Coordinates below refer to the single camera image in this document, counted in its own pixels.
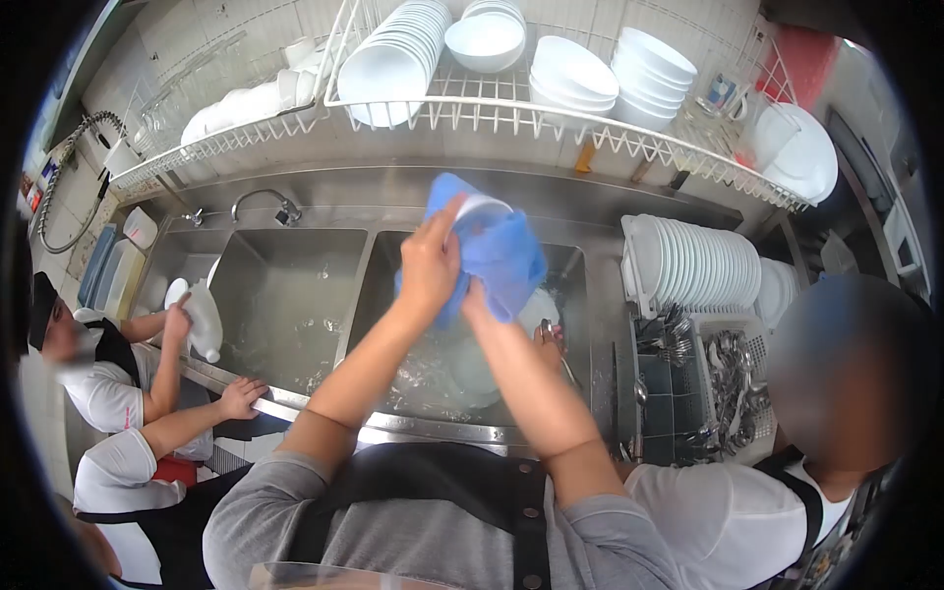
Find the blue towel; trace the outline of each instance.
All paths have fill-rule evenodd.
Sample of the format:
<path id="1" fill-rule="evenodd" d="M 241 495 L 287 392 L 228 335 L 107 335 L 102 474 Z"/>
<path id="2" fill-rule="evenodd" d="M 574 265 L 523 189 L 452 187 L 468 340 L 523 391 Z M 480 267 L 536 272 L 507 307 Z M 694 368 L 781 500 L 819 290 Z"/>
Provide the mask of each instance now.
<path id="1" fill-rule="evenodd" d="M 481 194 L 481 191 L 453 174 L 439 175 L 430 188 L 425 219 L 459 193 Z M 472 231 L 474 225 L 477 226 L 475 232 Z M 459 313 L 473 276 L 480 278 L 485 287 L 485 302 L 492 315 L 505 324 L 514 321 L 548 273 L 544 251 L 531 233 L 524 212 L 514 211 L 484 223 L 459 223 L 453 230 L 459 237 L 462 267 L 455 291 L 436 316 L 436 326 L 448 327 Z M 400 272 L 397 271 L 396 292 L 399 291 Z"/>

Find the black apron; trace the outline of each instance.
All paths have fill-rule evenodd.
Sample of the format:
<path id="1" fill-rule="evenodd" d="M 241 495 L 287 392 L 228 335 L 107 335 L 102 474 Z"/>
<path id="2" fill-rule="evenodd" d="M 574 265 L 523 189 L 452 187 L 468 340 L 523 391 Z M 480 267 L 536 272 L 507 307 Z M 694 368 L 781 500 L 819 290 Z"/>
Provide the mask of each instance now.
<path id="1" fill-rule="evenodd" d="M 822 498 L 819 497 L 819 492 L 815 487 L 786 472 L 788 466 L 799 463 L 802 460 L 803 453 L 800 452 L 798 448 L 791 445 L 754 465 L 754 469 L 779 481 L 790 488 L 790 491 L 800 498 L 800 501 L 803 503 L 803 508 L 806 511 L 806 539 L 803 541 L 803 551 L 797 562 L 777 574 L 774 578 L 753 586 L 751 590 L 765 590 L 769 588 L 772 582 L 777 578 L 783 577 L 787 570 L 798 567 L 807 555 L 809 555 L 810 550 L 816 545 L 817 537 L 819 537 L 819 529 L 823 526 Z"/>
<path id="2" fill-rule="evenodd" d="M 163 584 L 126 582 L 113 576 L 119 583 L 129 588 L 207 590 L 213 584 L 203 566 L 203 530 L 213 509 L 251 466 L 189 487 L 187 496 L 174 506 L 133 513 L 78 513 L 76 518 L 103 525 L 135 522 L 151 542 L 160 560 Z"/>
<path id="3" fill-rule="evenodd" d="M 141 389 L 141 374 L 138 362 L 134 360 L 131 343 L 125 335 L 109 320 L 102 319 L 83 324 L 88 329 L 102 329 L 102 338 L 95 347 L 95 362 L 114 362 L 121 370 L 131 376 L 131 382 Z"/>
<path id="4" fill-rule="evenodd" d="M 351 504 L 393 498 L 449 500 L 514 537 L 514 590 L 550 588 L 546 474 L 528 459 L 456 443 L 388 443 L 357 453 L 305 508 L 286 562 L 319 564 L 331 518 Z"/>

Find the white bottle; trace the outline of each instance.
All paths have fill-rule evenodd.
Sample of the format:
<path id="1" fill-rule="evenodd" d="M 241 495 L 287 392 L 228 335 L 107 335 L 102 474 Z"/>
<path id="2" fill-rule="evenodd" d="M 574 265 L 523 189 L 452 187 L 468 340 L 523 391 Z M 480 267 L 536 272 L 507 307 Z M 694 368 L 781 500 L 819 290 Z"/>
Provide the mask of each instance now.
<path id="1" fill-rule="evenodd" d="M 194 322 L 187 339 L 208 362 L 218 362 L 223 345 L 223 323 L 204 278 L 190 288 L 190 298 L 183 309 Z"/>

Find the gray shirt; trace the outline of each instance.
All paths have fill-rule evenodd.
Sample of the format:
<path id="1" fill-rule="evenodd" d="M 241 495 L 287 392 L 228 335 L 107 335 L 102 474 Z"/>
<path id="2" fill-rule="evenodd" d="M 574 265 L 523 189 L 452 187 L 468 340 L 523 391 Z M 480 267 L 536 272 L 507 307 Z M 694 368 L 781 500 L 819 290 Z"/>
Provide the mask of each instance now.
<path id="1" fill-rule="evenodd" d="M 327 487 L 325 469 L 289 451 L 255 464 L 217 505 L 203 558 L 217 588 L 246 588 L 254 564 L 280 561 L 302 509 Z M 678 588 L 665 541 L 635 501 L 596 496 L 561 511 L 545 492 L 555 588 Z M 331 520 L 322 562 L 456 588 L 511 588 L 513 538 L 444 500 L 362 502 Z"/>

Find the blue tray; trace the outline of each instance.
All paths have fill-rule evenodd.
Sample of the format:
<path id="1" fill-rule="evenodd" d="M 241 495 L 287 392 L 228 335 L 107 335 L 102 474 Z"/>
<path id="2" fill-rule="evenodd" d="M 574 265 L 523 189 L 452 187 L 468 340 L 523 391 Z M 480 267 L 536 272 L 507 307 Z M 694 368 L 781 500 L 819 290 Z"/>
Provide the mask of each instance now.
<path id="1" fill-rule="evenodd" d="M 91 307 L 95 301 L 98 283 L 102 278 L 102 269 L 105 268 L 105 262 L 109 259 L 111 247 L 115 245 L 117 231 L 118 227 L 115 224 L 107 224 L 98 236 L 95 250 L 92 251 L 89 264 L 85 267 L 82 284 L 78 287 L 78 304 L 82 307 Z"/>

